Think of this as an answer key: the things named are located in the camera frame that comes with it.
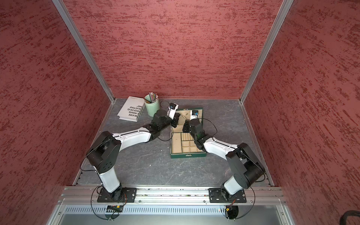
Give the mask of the green jewelry box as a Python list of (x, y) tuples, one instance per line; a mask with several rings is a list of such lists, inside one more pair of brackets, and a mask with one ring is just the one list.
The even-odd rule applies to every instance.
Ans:
[(170, 136), (171, 138), (171, 147), (170, 147), (170, 157), (171, 159), (178, 158), (201, 158), (206, 157), (207, 153), (199, 150), (196, 147), (193, 137), (190, 133), (183, 133), (183, 125), (185, 121), (190, 121), (190, 111), (198, 110), (199, 116), (198, 119), (202, 122), (203, 117), (203, 108), (184, 108), (178, 109), (176, 112), (180, 113), (179, 123), (177, 128), (171, 128)]

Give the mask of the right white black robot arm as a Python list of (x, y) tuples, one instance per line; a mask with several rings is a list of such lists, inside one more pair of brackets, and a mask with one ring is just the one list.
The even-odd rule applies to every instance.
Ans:
[(232, 176), (222, 184), (222, 193), (226, 197), (250, 188), (265, 175), (264, 166), (246, 143), (230, 144), (206, 134), (199, 119), (186, 120), (184, 126), (183, 131), (191, 134), (199, 150), (227, 161)]

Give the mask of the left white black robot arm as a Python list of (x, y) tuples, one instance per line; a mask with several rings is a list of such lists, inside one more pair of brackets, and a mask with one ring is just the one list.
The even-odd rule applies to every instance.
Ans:
[(122, 185), (114, 169), (119, 152), (133, 145), (155, 140), (168, 126), (176, 128), (179, 117), (180, 114), (175, 110), (166, 112), (160, 109), (154, 114), (150, 124), (139, 129), (119, 134), (104, 131), (98, 136), (85, 158), (97, 172), (102, 182), (102, 190), (113, 201), (119, 201), (122, 196)]

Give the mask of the mint green pencil cup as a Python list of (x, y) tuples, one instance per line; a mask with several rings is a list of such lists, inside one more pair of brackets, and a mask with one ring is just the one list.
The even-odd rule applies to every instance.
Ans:
[(160, 102), (158, 100), (158, 97), (155, 96), (153, 98), (152, 95), (148, 94), (144, 97), (144, 100), (148, 115), (150, 117), (153, 117), (155, 113), (160, 109)]

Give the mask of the coloured pencils bundle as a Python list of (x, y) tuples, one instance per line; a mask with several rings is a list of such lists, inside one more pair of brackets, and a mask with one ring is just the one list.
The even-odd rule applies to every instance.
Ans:
[(150, 92), (149, 98), (150, 98), (151, 103), (155, 103), (158, 100), (158, 95), (157, 95), (157, 93)]

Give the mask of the white book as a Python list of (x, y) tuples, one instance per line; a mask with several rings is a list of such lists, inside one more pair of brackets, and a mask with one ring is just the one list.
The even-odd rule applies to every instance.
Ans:
[(143, 98), (129, 96), (117, 116), (120, 120), (138, 122), (138, 119), (143, 112), (144, 105), (145, 101)]

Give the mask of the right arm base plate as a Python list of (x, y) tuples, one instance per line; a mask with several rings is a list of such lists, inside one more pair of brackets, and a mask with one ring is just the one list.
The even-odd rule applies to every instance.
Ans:
[(209, 188), (210, 203), (246, 203), (246, 195), (244, 190), (240, 190), (231, 195), (224, 188)]

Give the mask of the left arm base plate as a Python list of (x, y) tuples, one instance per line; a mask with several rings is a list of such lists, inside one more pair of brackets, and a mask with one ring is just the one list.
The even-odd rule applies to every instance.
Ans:
[(98, 203), (133, 203), (137, 195), (137, 188), (135, 187), (119, 187), (114, 192), (109, 193), (102, 188), (98, 195)]

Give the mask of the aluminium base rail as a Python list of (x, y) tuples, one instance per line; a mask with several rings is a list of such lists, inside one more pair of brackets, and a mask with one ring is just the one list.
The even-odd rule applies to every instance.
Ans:
[[(129, 205), (230, 205), (210, 203), (209, 188), (177, 186), (127, 186), (137, 188), (136, 198)], [(244, 190), (247, 202), (234, 205), (287, 205), (280, 187), (253, 187)], [(67, 186), (57, 201), (58, 204), (98, 204), (100, 188), (89, 185)]]

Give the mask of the left aluminium corner post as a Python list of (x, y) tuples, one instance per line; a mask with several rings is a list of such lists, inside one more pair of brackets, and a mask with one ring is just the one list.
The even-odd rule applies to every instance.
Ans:
[(57, 11), (59, 12), (61, 18), (63, 19), (65, 25), (67, 26), (68, 30), (70, 31), (72, 37), (76, 41), (78, 47), (80, 48), (83, 56), (85, 57), (86, 61), (88, 62), (90, 68), (94, 72), (97, 80), (99, 81), (101, 87), (105, 91), (106, 95), (108, 96), (110, 102), (114, 104), (116, 101), (116, 98), (114, 94), (112, 93), (111, 89), (109, 88), (105, 78), (103, 77), (100, 68), (95, 62), (95, 59), (93, 58), (90, 50), (88, 49), (84, 39), (82, 38), (77, 26), (75, 25), (73, 19), (71, 18), (71, 15), (68, 11), (68, 9), (65, 6), (64, 1), (60, 0), (52, 0), (53, 4), (55, 5)]

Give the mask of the aluminium corner post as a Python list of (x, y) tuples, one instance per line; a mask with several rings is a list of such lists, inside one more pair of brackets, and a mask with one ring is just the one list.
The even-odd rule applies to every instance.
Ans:
[(114, 104), (116, 101), (116, 98), (114, 94), (112, 93), (111, 89), (109, 88), (105, 78), (103, 77), (100, 68), (95, 62), (95, 59), (93, 58), (90, 50), (88, 49), (84, 39), (82, 38), (77, 26), (75, 25), (73, 19), (71, 18), (71, 15), (68, 11), (68, 9), (65, 6), (64, 1), (60, 0), (52, 0), (53, 4), (55, 5), (57, 11), (59, 12), (61, 18), (63, 19), (65, 25), (67, 26), (68, 30), (70, 31), (72, 37), (76, 41), (78, 47), (80, 48), (83, 56), (85, 57), (86, 61), (88, 62), (90, 68), (94, 72), (97, 80), (99, 81), (101, 87), (105, 91), (106, 95), (108, 96), (110, 102)]
[(277, 14), (277, 16), (276, 16), (276, 18), (274, 20), (274, 23), (273, 23), (273, 25), (272, 25), (272, 27), (270, 29), (270, 32), (269, 32), (269, 34), (268, 34), (268, 36), (267, 36), (267, 38), (265, 40), (263, 48), (262, 48), (262, 50), (260, 52), (260, 55), (258, 57), (258, 60), (257, 60), (255, 66), (254, 66), (254, 69), (253, 69), (253, 71), (252, 71), (252, 73), (251, 73), (251, 75), (250, 75), (250, 77), (249, 77), (249, 79), (247, 81), (245, 89), (244, 89), (244, 91), (243, 91), (243, 93), (242, 93), (242, 95), (240, 97), (239, 102), (240, 102), (241, 105), (243, 105), (245, 103), (245, 100), (246, 100), (246, 98), (247, 98), (247, 96), (248, 96), (248, 94), (249, 94), (249, 92), (251, 90), (251, 87), (253, 86), (253, 84), (254, 84), (257, 76), (258, 76), (258, 73), (261, 70), (261, 67), (262, 67), (263, 63), (265, 62), (265, 59), (266, 59), (266, 57), (267, 57), (267, 55), (268, 55), (268, 53), (269, 53), (275, 39), (277, 37), (278, 32), (281, 29), (281, 26), (282, 26), (282, 24), (283, 24), (283, 22), (284, 22), (284, 20), (285, 20), (285, 18), (287, 16), (289, 10), (290, 10), (292, 4), (293, 4), (293, 0), (283, 0), (282, 4), (280, 6), (280, 9), (278, 11), (278, 14)]

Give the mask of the right aluminium corner post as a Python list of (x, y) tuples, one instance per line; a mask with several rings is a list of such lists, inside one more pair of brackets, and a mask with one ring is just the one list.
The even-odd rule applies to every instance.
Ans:
[(261, 70), (261, 67), (262, 67), (263, 63), (265, 62), (265, 59), (266, 59), (266, 57), (267, 57), (267, 55), (268, 55), (268, 53), (269, 53), (275, 39), (277, 37), (278, 32), (281, 29), (281, 26), (282, 26), (282, 24), (283, 24), (283, 22), (284, 22), (284, 20), (285, 20), (285, 18), (287, 16), (289, 10), (290, 10), (292, 4), (293, 4), (293, 0), (283, 0), (282, 4), (280, 6), (280, 9), (278, 11), (278, 14), (277, 14), (277, 16), (276, 16), (276, 18), (274, 20), (274, 23), (273, 23), (273, 25), (272, 25), (272, 27), (270, 29), (270, 32), (269, 32), (269, 34), (268, 34), (268, 36), (267, 36), (267, 38), (265, 40), (263, 48), (262, 48), (262, 50), (260, 52), (260, 55), (258, 57), (258, 60), (257, 60), (255, 66), (254, 66), (254, 69), (253, 69), (253, 71), (252, 71), (252, 73), (251, 73), (251, 75), (250, 75), (250, 77), (249, 77), (249, 79), (247, 81), (245, 89), (244, 89), (244, 91), (243, 91), (243, 93), (242, 93), (242, 95), (240, 97), (239, 102), (240, 102), (241, 105), (243, 105), (245, 103), (245, 100), (246, 100), (246, 98), (247, 98), (247, 96), (248, 96), (248, 94), (249, 94), (249, 92), (251, 90), (251, 87), (253, 86), (253, 84), (254, 84), (257, 76), (258, 76), (258, 73)]

